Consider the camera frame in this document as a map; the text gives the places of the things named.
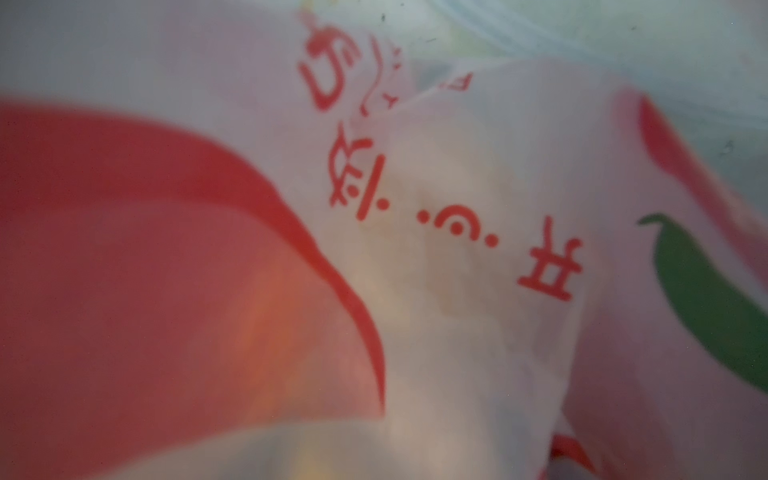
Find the pink plastic bag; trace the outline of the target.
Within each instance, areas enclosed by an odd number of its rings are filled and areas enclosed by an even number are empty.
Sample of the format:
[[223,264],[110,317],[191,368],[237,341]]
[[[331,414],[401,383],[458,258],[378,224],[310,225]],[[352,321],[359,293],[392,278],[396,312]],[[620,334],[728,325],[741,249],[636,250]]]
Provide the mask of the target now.
[[632,84],[1,5],[5,479],[763,479],[767,226]]

